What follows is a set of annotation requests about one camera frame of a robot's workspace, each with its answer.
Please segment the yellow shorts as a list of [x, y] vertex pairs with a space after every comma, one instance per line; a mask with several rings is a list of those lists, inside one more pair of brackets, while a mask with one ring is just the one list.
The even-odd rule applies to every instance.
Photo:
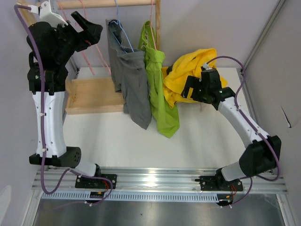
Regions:
[[217, 57], [217, 51], [214, 48], [198, 49], [181, 56], [173, 63], [173, 69], [169, 75], [163, 76], [163, 94], [170, 108], [173, 109], [180, 102], [198, 102], [190, 98], [192, 89], [189, 91], [189, 98], [181, 96], [187, 77], [191, 75], [200, 79], [201, 67], [204, 63], [207, 63], [211, 68], [216, 68], [215, 61], [209, 62], [215, 57]]

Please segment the pink hanger of yellow shorts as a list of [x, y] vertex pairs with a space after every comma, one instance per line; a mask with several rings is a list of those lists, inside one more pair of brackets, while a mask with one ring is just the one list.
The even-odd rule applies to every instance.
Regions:
[[[83, 3], [82, 0], [79, 0], [79, 2], [81, 3], [82, 8], [83, 8], [83, 10], [84, 10], [84, 17], [85, 17], [85, 19], [87, 19], [87, 12], [86, 12], [85, 5], [84, 5], [84, 3]], [[102, 52], [101, 52], [101, 50], [100, 50], [98, 44], [95, 44], [94, 46], [95, 46], [95, 48], [96, 48], [97, 51], [98, 51], [98, 55], [96, 54], [95, 51], [94, 51], [94, 54], [97, 56], [97, 58], [98, 58], [99, 62], [101, 63], [101, 65], [102, 65], [103, 67], [106, 67], [106, 69], [108, 70], [108, 74], [111, 75], [111, 68], [109, 67], [108, 63], [107, 63], [106, 60], [104, 59], [103, 54], [102, 54]]]

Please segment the pink hanger of olive shorts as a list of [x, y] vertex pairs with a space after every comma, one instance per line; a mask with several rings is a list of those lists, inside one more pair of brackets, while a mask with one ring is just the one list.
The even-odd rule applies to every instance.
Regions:
[[84, 50], [87, 49], [88, 45], [83, 41], [83, 38], [80, 36], [80, 33], [78, 33], [74, 28], [73, 26], [70, 24], [70, 21], [68, 20], [64, 10], [63, 10], [63, 7], [60, 3], [60, 1], [57, 0], [57, 4], [59, 6], [59, 8], [62, 10], [63, 12], [63, 15], [64, 15], [64, 18], [65, 18], [65, 21], [67, 22], [68, 24], [68, 28], [67, 30], [71, 33], [70, 34], [70, 37], [72, 37], [72, 40], [74, 42], [74, 51], [76, 52], [81, 52], [82, 53], [82, 56], [83, 58], [85, 59], [85, 62], [87, 64], [87, 66], [89, 67], [91, 73], [93, 75], [95, 75], [95, 72], [94, 70], [92, 69], [92, 66], [90, 65], [88, 59], [87, 59], [87, 56], [85, 55], [84, 53]]

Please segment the light grey shorts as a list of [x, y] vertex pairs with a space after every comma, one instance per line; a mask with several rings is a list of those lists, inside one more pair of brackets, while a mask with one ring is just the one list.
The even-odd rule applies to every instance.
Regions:
[[106, 20], [111, 78], [116, 92], [122, 94], [123, 112], [143, 129], [151, 122], [149, 83], [145, 70], [145, 52], [123, 45], [122, 29], [114, 19]]

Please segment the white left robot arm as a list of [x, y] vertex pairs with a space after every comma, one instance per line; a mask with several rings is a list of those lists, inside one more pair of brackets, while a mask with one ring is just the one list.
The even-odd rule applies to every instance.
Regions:
[[103, 27], [86, 20], [78, 11], [72, 12], [71, 16], [82, 28], [81, 32], [77, 32], [70, 22], [52, 26], [40, 20], [28, 27], [30, 35], [26, 40], [32, 51], [27, 78], [38, 122], [38, 145], [29, 162], [74, 169], [87, 175], [85, 182], [91, 188], [98, 188], [102, 183], [99, 165], [84, 159], [79, 147], [65, 144], [63, 102], [68, 76], [66, 64], [74, 52], [97, 44]]

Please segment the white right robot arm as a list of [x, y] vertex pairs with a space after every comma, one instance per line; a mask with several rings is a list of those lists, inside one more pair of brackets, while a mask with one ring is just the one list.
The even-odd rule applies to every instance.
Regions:
[[280, 138], [269, 135], [243, 110], [234, 91], [222, 87], [216, 69], [202, 70], [200, 78], [189, 75], [181, 96], [212, 105], [229, 121], [246, 148], [236, 163], [217, 170], [214, 183], [218, 189], [225, 190], [238, 179], [279, 168]]

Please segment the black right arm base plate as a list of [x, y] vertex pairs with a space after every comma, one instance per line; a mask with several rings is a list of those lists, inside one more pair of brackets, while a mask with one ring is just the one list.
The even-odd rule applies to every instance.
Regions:
[[230, 192], [232, 188], [234, 191], [242, 192], [243, 184], [239, 179], [226, 181], [220, 176], [200, 176], [194, 180], [200, 184], [202, 191], [225, 191]]

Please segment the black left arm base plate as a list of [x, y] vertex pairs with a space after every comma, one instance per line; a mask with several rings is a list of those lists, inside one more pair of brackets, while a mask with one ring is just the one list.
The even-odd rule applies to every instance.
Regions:
[[[116, 188], [117, 174], [102, 174], [101, 177], [110, 180], [113, 184], [113, 189]], [[77, 176], [75, 188], [83, 189], [110, 189], [109, 182], [106, 180], [90, 179]]]

